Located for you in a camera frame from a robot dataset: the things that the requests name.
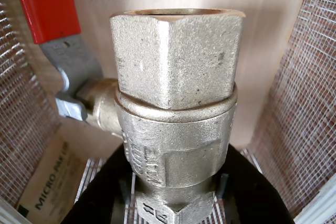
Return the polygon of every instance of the brass hex nut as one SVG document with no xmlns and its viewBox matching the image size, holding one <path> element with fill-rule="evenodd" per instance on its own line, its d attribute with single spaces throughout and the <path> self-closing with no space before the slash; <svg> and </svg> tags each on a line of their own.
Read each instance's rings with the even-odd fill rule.
<svg viewBox="0 0 336 224">
<path fill-rule="evenodd" d="M 112 16 L 120 91 L 172 110 L 228 98 L 243 17 L 227 9 L 139 10 Z"/>
</svg>

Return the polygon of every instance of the mesh screen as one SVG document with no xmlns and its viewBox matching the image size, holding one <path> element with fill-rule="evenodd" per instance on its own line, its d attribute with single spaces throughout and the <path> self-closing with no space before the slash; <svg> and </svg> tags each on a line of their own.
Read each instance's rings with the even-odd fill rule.
<svg viewBox="0 0 336 224">
<path fill-rule="evenodd" d="M 58 124 L 0 2 L 0 197 L 12 206 Z"/>
<path fill-rule="evenodd" d="M 336 0 L 303 0 L 248 150 L 292 216 L 336 172 Z"/>
<path fill-rule="evenodd" d="M 335 224 L 336 223 L 336 214 L 330 217 L 329 220 L 326 220 L 323 224 Z"/>
</svg>

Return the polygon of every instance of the metal lever handle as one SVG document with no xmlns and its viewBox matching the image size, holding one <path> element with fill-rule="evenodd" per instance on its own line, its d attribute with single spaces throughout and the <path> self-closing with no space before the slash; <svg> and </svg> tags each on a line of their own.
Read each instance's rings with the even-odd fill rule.
<svg viewBox="0 0 336 224">
<path fill-rule="evenodd" d="M 62 76 L 64 85 L 56 94 L 59 114 L 84 121 L 87 111 L 75 98 L 76 92 L 89 80 L 102 78 L 102 71 L 79 35 L 74 0 L 20 1 L 34 43 Z"/>
</svg>

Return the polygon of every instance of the red valve handle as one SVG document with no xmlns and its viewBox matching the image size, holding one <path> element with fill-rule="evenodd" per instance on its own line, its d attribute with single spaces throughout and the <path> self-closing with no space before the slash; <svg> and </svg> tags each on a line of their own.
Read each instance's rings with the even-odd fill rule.
<svg viewBox="0 0 336 224">
<path fill-rule="evenodd" d="M 20 0 L 34 43 L 79 34 L 74 0 Z"/>
</svg>

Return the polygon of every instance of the red plastic handle grip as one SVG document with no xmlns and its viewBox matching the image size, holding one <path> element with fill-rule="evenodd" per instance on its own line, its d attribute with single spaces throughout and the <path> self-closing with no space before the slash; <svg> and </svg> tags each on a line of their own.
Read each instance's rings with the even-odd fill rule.
<svg viewBox="0 0 336 224">
<path fill-rule="evenodd" d="M 79 34 L 74 0 L 20 0 L 34 43 Z"/>
</svg>

